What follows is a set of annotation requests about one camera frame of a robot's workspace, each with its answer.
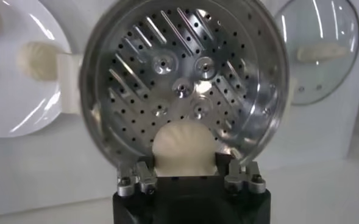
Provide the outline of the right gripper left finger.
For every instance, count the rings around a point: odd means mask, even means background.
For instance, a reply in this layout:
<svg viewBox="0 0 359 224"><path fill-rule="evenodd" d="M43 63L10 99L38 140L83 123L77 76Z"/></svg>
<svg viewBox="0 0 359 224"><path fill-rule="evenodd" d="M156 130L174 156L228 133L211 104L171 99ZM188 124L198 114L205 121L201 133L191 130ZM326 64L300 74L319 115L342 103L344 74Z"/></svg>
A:
<svg viewBox="0 0 359 224"><path fill-rule="evenodd" d="M130 197L136 192L152 195L157 188L153 156L142 156L136 161L121 163L117 168L117 194Z"/></svg>

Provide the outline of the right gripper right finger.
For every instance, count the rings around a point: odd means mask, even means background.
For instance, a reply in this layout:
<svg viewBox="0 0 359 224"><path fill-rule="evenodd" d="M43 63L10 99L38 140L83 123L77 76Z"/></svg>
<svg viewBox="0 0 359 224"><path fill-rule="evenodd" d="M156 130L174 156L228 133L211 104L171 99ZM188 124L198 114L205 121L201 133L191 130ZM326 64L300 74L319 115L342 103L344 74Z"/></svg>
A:
<svg viewBox="0 0 359 224"><path fill-rule="evenodd" d="M247 189L253 194L266 192L266 181L260 175L258 162L242 166L232 155L215 153L217 174L223 177L224 187L234 194Z"/></svg>

